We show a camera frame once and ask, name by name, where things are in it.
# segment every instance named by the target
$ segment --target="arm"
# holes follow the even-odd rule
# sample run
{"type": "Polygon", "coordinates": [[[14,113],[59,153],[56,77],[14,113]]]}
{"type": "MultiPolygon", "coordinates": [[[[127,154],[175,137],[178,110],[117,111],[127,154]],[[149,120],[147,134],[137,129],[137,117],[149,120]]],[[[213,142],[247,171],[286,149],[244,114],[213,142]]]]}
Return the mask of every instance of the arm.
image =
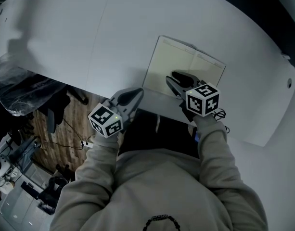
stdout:
{"type": "Polygon", "coordinates": [[[118,151],[117,135],[106,139],[97,134],[95,140],[84,164],[76,170],[76,181],[62,190],[51,223],[52,231],[80,230],[109,202],[118,151]]]}
{"type": "Polygon", "coordinates": [[[200,182],[224,204],[235,231],[267,230],[267,220],[257,194],[243,183],[227,145],[226,129],[212,116],[194,118],[198,126],[201,159],[200,182]]]}

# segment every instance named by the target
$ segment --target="screw hole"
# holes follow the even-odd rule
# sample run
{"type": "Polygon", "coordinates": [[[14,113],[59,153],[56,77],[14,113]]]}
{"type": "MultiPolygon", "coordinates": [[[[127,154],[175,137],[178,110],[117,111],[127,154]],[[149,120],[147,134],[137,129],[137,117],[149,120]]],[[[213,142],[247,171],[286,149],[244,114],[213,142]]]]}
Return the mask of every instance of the screw hole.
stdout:
{"type": "Polygon", "coordinates": [[[289,78],[287,81],[287,88],[290,89],[292,87],[292,79],[289,78]]]}

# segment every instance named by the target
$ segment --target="wooden floor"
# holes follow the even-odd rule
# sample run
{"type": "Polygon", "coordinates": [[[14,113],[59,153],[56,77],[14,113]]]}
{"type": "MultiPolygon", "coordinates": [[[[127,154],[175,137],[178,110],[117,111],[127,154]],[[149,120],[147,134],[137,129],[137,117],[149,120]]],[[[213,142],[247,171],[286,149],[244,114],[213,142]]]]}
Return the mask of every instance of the wooden floor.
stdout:
{"type": "MultiPolygon", "coordinates": [[[[89,92],[84,93],[89,99],[89,103],[86,106],[68,94],[71,102],[64,111],[64,119],[76,130],[82,140],[86,141],[90,136],[95,134],[95,130],[89,123],[88,114],[104,98],[89,92]]],[[[73,171],[82,165],[86,159],[87,149],[80,150],[82,147],[79,137],[65,121],[57,126],[54,134],[51,134],[47,132],[47,117],[41,112],[35,111],[31,124],[34,126],[35,135],[39,136],[42,142],[41,149],[33,156],[34,161],[51,172],[55,171],[57,164],[62,167],[68,164],[73,171]]]]}

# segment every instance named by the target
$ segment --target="notebook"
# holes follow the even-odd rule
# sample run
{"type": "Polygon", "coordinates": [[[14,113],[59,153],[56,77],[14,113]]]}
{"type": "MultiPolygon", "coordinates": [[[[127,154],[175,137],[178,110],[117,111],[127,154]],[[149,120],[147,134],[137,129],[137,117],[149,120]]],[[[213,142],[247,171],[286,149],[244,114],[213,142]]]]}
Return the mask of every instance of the notebook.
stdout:
{"type": "Polygon", "coordinates": [[[166,84],[172,71],[183,71],[217,86],[225,64],[181,41],[160,36],[144,80],[145,88],[175,97],[166,84]]]}

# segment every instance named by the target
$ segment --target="white tabletop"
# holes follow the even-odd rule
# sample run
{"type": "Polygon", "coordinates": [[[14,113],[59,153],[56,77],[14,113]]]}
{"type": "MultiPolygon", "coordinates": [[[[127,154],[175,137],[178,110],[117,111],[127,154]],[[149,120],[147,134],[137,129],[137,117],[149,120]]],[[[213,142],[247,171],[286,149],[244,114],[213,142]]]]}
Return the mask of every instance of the white tabletop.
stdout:
{"type": "MultiPolygon", "coordinates": [[[[295,90],[295,69],[277,45],[225,0],[8,0],[1,8],[0,56],[19,51],[20,66],[105,97],[142,86],[160,35],[195,45],[226,64],[218,88],[230,135],[257,145],[295,90]]],[[[147,90],[140,107],[187,122],[179,103],[147,90]]]]}

